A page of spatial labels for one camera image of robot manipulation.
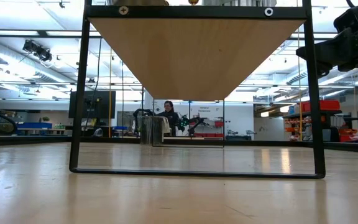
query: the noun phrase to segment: black monitor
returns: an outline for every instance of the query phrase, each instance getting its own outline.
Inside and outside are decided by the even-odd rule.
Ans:
[[[94,91],[85,91],[84,93],[84,107],[82,111],[82,118],[109,118],[109,93],[110,91],[97,91],[94,96],[91,108],[91,100]],[[76,91],[70,94],[70,109],[68,111],[68,117],[74,118]],[[111,117],[115,118],[116,111],[116,92],[111,92]]]

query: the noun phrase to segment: white ceiling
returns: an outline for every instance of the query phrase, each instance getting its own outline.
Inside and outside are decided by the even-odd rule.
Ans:
[[[171,5],[188,4],[187,0],[168,0]],[[65,6],[62,9],[59,6],[60,0],[0,0],[0,29],[6,30],[81,30],[83,0],[64,0]],[[104,0],[93,0],[93,4],[104,4]],[[296,0],[277,0],[277,6],[296,6]],[[333,20],[348,9],[345,0],[327,1],[312,0],[313,7],[313,25],[315,32],[336,32],[333,26]],[[28,63],[33,68],[41,68],[45,72],[58,73],[66,77],[68,81],[76,80],[77,65],[79,61],[80,39],[57,39],[57,38],[31,38],[36,43],[51,49],[54,55],[53,62],[47,63],[50,68],[41,67],[37,58],[29,55],[32,60],[25,59],[22,63]],[[27,54],[22,50],[25,38],[22,37],[0,37],[1,47],[7,48],[2,54],[9,50],[18,53],[22,57]],[[242,84],[256,85],[284,85],[285,80],[291,75],[298,73],[298,60],[295,50],[303,46],[303,41],[287,40],[266,61],[257,68],[252,75],[244,80]],[[109,45],[102,41],[101,60],[99,74],[101,82],[108,82],[110,76],[110,52]],[[99,39],[90,39],[87,76],[95,77],[98,74],[98,54]],[[115,60],[112,61],[113,80],[122,82],[122,76],[127,83],[137,82],[137,79],[126,66],[122,65],[117,55],[113,52]],[[300,60],[300,67],[305,66],[305,62]],[[307,78],[302,80],[302,85],[307,85]],[[138,87],[129,88],[136,91]]]

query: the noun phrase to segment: shelf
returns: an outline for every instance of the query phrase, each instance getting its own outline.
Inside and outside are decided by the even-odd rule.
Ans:
[[[302,7],[270,17],[265,7],[124,9],[91,6],[87,16],[155,99],[225,99],[306,19]]]
[[[321,115],[327,115],[327,114],[338,114],[338,113],[342,113],[342,111],[340,110],[334,110],[334,111],[321,111]],[[302,118],[305,118],[307,116],[310,115],[310,112],[304,112],[302,113]],[[288,116],[284,116],[283,118],[284,119],[291,119],[291,118],[299,118],[300,117],[300,114],[291,114],[291,115],[288,115]]]

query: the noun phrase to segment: ceiling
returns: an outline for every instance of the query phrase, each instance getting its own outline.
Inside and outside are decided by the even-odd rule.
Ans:
[[[8,63],[8,65],[0,65],[0,90],[35,95],[38,94],[38,90],[43,92],[42,97],[50,99],[68,99],[69,91],[75,90],[78,75],[77,63],[80,57],[81,33],[79,31],[82,23],[83,1],[64,0],[62,1],[64,8],[59,5],[60,1],[0,0],[0,58]],[[170,5],[188,4],[187,0],[168,1]],[[104,5],[105,3],[105,0],[93,0],[93,4]],[[277,6],[296,6],[296,4],[296,0],[277,0]],[[336,30],[333,20],[348,9],[346,1],[312,0],[312,5],[317,42],[334,37]],[[141,99],[142,87],[139,81],[110,46],[104,40],[100,42],[99,34],[94,27],[91,30],[94,32],[91,33],[93,38],[89,40],[87,81],[90,78],[97,81],[99,71],[98,89],[124,90],[125,96],[121,100]],[[307,95],[307,78],[301,79],[301,82],[294,81],[294,78],[296,79],[302,73],[307,76],[305,61],[295,55],[295,50],[305,45],[302,32],[303,28],[300,27],[300,40],[298,40],[298,34],[294,33],[291,39],[286,40],[276,51],[272,52],[271,56],[234,90],[232,96],[236,97],[230,97],[230,99],[242,101],[241,99],[246,95],[254,95],[255,101],[279,102],[299,99],[299,97],[291,98],[293,95],[299,95],[299,90],[302,95]],[[23,44],[26,40],[33,40],[50,49],[53,55],[52,61],[41,64],[37,57],[23,51]],[[358,82],[358,70],[349,73],[333,70],[328,76],[319,80],[321,86],[349,86],[354,82]],[[295,86],[299,84],[305,87],[296,88]],[[94,83],[88,83],[87,90],[93,90],[94,85]],[[337,89],[330,88],[326,91],[326,95],[335,91]]]

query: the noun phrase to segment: trash can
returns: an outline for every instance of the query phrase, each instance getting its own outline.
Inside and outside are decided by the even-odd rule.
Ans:
[[[163,127],[163,117],[144,116],[140,126],[140,144],[161,146],[163,144]]]

